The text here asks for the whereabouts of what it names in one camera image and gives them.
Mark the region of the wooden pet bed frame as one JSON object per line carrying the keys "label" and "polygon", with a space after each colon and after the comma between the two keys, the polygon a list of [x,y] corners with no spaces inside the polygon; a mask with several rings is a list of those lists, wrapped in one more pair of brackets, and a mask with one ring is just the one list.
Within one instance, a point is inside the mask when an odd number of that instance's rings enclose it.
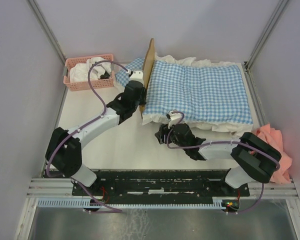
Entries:
{"label": "wooden pet bed frame", "polygon": [[146,95],[148,93],[148,86],[150,83],[152,69],[155,62],[155,53],[156,53],[155,39],[151,38],[142,66],[143,82],[144,82],[144,87],[146,89]]}

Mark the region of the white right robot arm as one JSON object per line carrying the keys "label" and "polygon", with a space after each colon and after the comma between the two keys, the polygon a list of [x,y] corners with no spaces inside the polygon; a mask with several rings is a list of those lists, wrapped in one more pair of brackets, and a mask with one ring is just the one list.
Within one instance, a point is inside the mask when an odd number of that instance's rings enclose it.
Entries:
{"label": "white right robot arm", "polygon": [[161,124],[154,136],[159,144],[170,149],[173,148],[170,144],[175,144],[175,149],[182,149],[195,161],[235,160],[238,166],[228,170],[219,183],[221,193],[226,196],[252,181],[269,183],[281,167],[281,153],[251,132],[245,132],[239,139],[207,142],[195,136],[187,124],[178,123]]}

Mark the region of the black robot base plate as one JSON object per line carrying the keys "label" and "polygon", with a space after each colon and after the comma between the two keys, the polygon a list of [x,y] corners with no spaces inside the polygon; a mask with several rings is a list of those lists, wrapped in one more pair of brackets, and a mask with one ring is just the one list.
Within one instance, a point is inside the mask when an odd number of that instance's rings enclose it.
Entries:
{"label": "black robot base plate", "polygon": [[197,198],[250,196],[245,183],[238,189],[225,183],[227,170],[98,170],[86,189],[110,201],[128,195],[181,194]]}

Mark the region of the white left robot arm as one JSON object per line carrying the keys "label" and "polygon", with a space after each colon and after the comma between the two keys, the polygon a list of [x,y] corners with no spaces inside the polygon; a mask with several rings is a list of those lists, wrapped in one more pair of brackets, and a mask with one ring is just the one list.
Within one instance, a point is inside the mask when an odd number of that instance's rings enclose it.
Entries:
{"label": "white left robot arm", "polygon": [[83,148],[103,132],[129,119],[139,106],[146,103],[145,99],[146,88],[143,83],[131,80],[100,115],[68,130],[56,128],[45,153],[48,161],[46,174],[50,175],[50,165],[53,165],[66,178],[81,183],[89,195],[96,195],[101,183],[97,175],[83,164]]}

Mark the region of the blue gingham mattress pad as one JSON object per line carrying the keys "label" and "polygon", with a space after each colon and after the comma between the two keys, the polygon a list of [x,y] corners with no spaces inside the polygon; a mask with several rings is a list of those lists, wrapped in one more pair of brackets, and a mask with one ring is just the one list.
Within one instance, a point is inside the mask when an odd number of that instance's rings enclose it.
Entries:
{"label": "blue gingham mattress pad", "polygon": [[156,56],[142,123],[167,123],[170,111],[201,130],[239,136],[254,126],[243,70],[234,62]]}

